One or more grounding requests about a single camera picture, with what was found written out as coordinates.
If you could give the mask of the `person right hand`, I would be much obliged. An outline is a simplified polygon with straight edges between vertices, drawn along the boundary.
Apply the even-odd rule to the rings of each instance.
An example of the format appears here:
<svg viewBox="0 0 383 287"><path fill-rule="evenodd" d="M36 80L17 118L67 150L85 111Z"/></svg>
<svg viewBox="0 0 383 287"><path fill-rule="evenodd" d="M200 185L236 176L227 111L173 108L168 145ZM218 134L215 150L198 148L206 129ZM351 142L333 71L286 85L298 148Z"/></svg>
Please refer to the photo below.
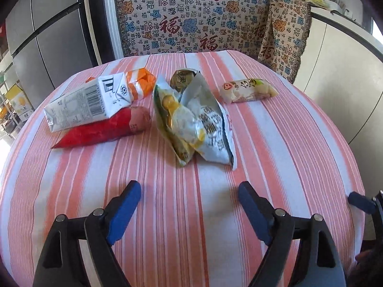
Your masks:
<svg viewBox="0 0 383 287"><path fill-rule="evenodd" d="M359 263L361 263L361 262L367 260L367 258L371 257L371 256L373 255L373 252L374 252L374 251L375 251L375 250L373 250L373 249L369 249L369 250L362 251L362 252L360 252L359 254L357 254L357 255L355 256L355 260L356 260L357 263L359 264Z"/></svg>

